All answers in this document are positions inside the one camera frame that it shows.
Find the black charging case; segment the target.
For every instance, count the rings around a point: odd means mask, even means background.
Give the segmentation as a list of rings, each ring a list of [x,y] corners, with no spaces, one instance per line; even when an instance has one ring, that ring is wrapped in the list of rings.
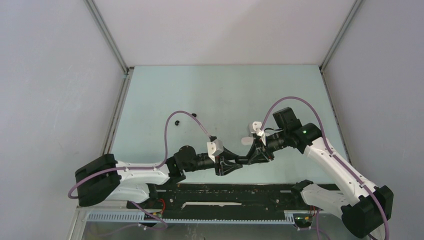
[[[246,156],[237,156],[237,157],[234,159],[234,161],[235,161],[237,164],[240,164],[240,165],[248,165],[248,164],[249,164],[249,158],[248,158],[248,157],[246,157]]]

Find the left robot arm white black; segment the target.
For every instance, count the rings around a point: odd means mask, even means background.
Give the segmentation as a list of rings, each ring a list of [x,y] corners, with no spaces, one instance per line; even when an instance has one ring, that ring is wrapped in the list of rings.
[[[76,199],[81,207],[103,201],[132,201],[145,208],[158,202],[158,185],[175,185],[186,179],[186,173],[213,169],[225,176],[243,166],[233,162],[225,152],[217,156],[196,153],[189,145],[182,146],[160,166],[117,161],[113,154],[104,154],[75,171]]]

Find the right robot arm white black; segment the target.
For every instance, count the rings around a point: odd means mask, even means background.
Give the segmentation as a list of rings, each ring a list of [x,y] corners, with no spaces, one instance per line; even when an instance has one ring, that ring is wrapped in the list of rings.
[[[359,173],[334,149],[322,130],[313,123],[302,124],[290,107],[273,113],[273,117],[279,131],[271,135],[265,133],[260,121],[248,125],[253,147],[248,165],[269,162],[274,152],[294,148],[312,159],[341,192],[324,189],[310,180],[300,181],[291,190],[290,201],[295,208],[310,205],[328,212],[341,219],[357,238],[371,236],[380,226],[388,230],[394,200],[389,187],[378,187]]]

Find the white charging case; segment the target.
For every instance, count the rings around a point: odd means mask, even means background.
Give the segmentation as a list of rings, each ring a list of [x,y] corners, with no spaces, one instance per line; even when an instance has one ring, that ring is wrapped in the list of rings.
[[[244,145],[244,146],[251,146],[251,145],[254,143],[254,138],[253,138],[253,137],[250,137],[250,136],[243,137],[243,138],[240,140],[240,142],[241,142],[241,144],[242,144],[242,145]]]

